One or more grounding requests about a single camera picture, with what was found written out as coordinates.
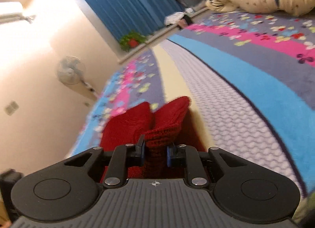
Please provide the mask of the dark red knit sweater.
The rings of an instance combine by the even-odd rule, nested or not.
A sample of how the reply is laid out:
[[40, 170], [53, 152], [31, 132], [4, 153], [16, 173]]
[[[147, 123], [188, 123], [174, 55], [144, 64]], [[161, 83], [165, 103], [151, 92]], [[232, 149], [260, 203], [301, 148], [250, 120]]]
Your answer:
[[183, 168], [167, 166], [167, 147], [185, 144], [205, 151], [192, 124], [190, 98], [182, 96], [152, 111], [148, 102], [112, 117], [103, 130], [100, 146], [112, 151], [119, 145], [136, 144], [145, 136], [145, 160], [142, 167], [130, 167], [128, 178], [183, 178]]

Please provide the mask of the white clothes pile on sill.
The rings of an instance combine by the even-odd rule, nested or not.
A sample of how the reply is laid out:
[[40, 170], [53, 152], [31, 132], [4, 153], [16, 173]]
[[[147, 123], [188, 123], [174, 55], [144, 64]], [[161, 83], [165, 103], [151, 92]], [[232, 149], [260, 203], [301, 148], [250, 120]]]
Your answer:
[[184, 17], [184, 15], [185, 15], [184, 12], [176, 12], [171, 15], [168, 15], [164, 19], [164, 25], [168, 26], [168, 25], [177, 24], [178, 21], [180, 21]]

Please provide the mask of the colourful floral striped blanket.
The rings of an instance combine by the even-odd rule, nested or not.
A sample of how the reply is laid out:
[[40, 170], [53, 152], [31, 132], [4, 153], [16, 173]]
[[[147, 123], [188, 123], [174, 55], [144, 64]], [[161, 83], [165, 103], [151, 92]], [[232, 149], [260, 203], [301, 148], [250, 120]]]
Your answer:
[[314, 15], [213, 13], [109, 79], [71, 150], [99, 146], [110, 118], [191, 100], [196, 133], [314, 191]]

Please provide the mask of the white standing fan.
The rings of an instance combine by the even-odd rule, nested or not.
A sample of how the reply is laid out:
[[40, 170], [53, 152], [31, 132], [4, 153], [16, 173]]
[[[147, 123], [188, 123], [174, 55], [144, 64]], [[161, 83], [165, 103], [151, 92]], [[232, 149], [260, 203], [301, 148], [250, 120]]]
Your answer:
[[85, 65], [75, 56], [66, 56], [59, 61], [57, 65], [58, 80], [68, 86], [82, 84], [94, 97], [98, 98], [99, 94], [95, 88], [86, 81]]

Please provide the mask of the green plant in red pot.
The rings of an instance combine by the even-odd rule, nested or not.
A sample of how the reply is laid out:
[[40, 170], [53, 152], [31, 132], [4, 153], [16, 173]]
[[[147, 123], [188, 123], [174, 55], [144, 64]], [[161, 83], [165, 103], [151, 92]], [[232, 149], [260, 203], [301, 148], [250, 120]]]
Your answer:
[[125, 34], [120, 40], [119, 45], [125, 52], [129, 52], [131, 49], [136, 48], [140, 44], [144, 44], [147, 41], [147, 37], [136, 31], [130, 31]]

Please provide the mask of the double wall switch plate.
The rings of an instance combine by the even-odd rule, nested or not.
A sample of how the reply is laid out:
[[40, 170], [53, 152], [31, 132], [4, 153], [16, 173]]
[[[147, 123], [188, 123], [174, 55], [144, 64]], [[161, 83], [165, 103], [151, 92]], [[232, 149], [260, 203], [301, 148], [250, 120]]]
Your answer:
[[10, 104], [8, 104], [7, 106], [5, 106], [4, 111], [8, 116], [11, 116], [12, 114], [14, 114], [14, 112], [16, 112], [16, 110], [19, 109], [19, 105], [17, 104], [16, 101], [12, 101]]

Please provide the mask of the wall air conditioner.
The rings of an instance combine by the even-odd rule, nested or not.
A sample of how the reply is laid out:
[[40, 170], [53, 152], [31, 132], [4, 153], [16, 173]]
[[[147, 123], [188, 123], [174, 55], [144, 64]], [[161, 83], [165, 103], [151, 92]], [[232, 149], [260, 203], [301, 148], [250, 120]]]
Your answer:
[[1, 2], [0, 4], [0, 23], [10, 23], [25, 20], [31, 23], [35, 19], [35, 15], [27, 15], [24, 13], [23, 6], [20, 2]]

